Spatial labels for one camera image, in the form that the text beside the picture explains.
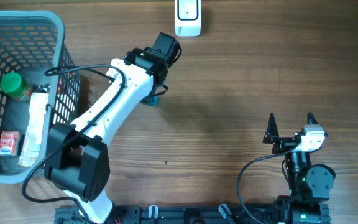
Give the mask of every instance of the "wood grain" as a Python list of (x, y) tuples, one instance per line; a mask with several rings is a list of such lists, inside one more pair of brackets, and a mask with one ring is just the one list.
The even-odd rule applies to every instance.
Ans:
[[(161, 31), (174, 34), (172, 2), (5, 9), (56, 12), (77, 65), (109, 63)], [(170, 91), (158, 106), (136, 106), (110, 145), (109, 197), (118, 205), (237, 203), (241, 167), (271, 153), (262, 144), (269, 113), (289, 136), (312, 111), (329, 134), (312, 162), (337, 173), (332, 223), (358, 223), (358, 2), (208, 1), (202, 10), (202, 35), (178, 38), (183, 55), (169, 71)], [(109, 85), (85, 78), (83, 110)], [(27, 202), (20, 187), (0, 185), (0, 223), (50, 223), (58, 204)], [(30, 192), (61, 194), (42, 178)], [(247, 202), (287, 193), (280, 159), (244, 174)]]

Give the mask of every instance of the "green bottle cap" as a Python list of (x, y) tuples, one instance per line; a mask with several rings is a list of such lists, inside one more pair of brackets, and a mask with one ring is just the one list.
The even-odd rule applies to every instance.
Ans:
[(1, 88), (6, 94), (19, 97), (27, 91), (28, 84), (18, 73), (8, 73), (1, 80)]

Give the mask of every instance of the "gray basket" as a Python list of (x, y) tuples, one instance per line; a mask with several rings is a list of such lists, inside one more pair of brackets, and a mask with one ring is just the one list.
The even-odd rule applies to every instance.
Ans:
[[(40, 154), (45, 157), (46, 139), (55, 123), (69, 125), (76, 118), (80, 95), (80, 76), (77, 73), (45, 77), (46, 69), (74, 65), (64, 44), (62, 20), (48, 11), (0, 11), (0, 81), (9, 72), (21, 74), (34, 86), (50, 83), (48, 108), (44, 120)], [(29, 123), (29, 103), (9, 98), (0, 88), (0, 137), (2, 131), (25, 134)], [(19, 156), (0, 156), (0, 183), (22, 182), (31, 168), (17, 165)]]

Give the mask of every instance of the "perforated basket wall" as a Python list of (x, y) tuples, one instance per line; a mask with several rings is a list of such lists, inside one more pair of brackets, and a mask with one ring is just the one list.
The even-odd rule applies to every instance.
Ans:
[[(45, 115), (42, 145), (35, 163), (45, 156), (46, 138), (55, 123), (69, 125), (76, 117), (80, 94), (80, 76), (77, 73), (45, 78), (43, 72), (52, 66), (70, 66), (73, 61), (64, 45), (65, 30), (58, 16), (47, 11), (0, 11), (0, 81), (9, 72), (20, 73), (33, 85), (50, 83)], [(28, 118), (28, 104), (20, 105), (0, 88), (0, 136), (2, 131), (25, 134), (21, 119)], [(20, 111), (18, 107), (27, 107)], [(17, 165), (18, 157), (0, 157), (0, 182), (17, 183), (24, 180), (29, 169)]]

